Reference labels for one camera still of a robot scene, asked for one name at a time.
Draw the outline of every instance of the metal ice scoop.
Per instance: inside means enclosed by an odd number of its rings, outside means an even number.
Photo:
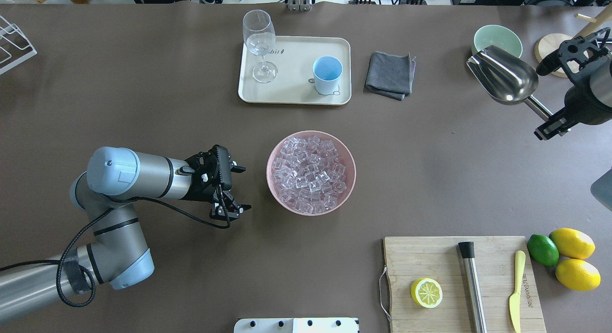
[[[525,102],[544,121],[553,115],[531,95],[538,85],[536,70],[518,57],[491,45],[470,57],[467,64],[487,93],[499,104]]]

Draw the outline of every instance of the blue cup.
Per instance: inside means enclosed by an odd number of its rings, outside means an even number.
[[[315,74],[315,89],[323,95],[333,94],[338,90],[342,75],[342,63],[332,56],[319,57],[312,65]]]

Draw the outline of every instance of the brown table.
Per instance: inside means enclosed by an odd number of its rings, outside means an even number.
[[[343,37],[351,44],[352,99],[341,107],[247,104],[237,93],[241,19],[259,7],[278,35]],[[227,146],[247,172],[234,195],[253,209],[231,229],[201,226],[138,203],[156,270],[120,291],[98,288],[83,309],[55,305],[5,332],[231,332],[238,318],[357,316],[387,331],[378,304],[385,236],[548,234],[593,237],[603,281],[564,288],[535,277],[549,332],[608,332],[612,220],[590,185],[612,165],[612,124],[576,126],[538,141],[526,105],[487,96],[465,61],[483,24],[503,24],[535,65],[542,35],[573,34],[599,9],[355,7],[317,4],[2,6],[39,54],[0,76],[0,265],[60,253],[86,223],[68,198],[100,146],[186,158]],[[417,56],[415,91],[402,102],[363,88],[370,54]],[[562,107],[568,80],[540,79],[536,96]],[[358,180],[338,210],[308,218],[275,202],[271,149],[290,133],[323,130],[354,155]],[[174,204],[208,215],[206,203]],[[92,241],[88,233],[79,243]]]

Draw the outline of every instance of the mint green bowl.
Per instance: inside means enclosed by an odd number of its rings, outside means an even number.
[[[516,57],[523,54],[523,44],[518,35],[503,26],[486,25],[479,28],[472,41],[472,54],[476,54],[491,45],[495,45]]]

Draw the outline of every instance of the wine glass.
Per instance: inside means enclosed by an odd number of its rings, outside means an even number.
[[[261,9],[246,13],[242,18],[242,36],[247,49],[255,56],[262,57],[262,61],[253,68],[255,80],[261,83],[274,80],[278,69],[274,63],[267,62],[265,58],[276,42],[270,15]]]

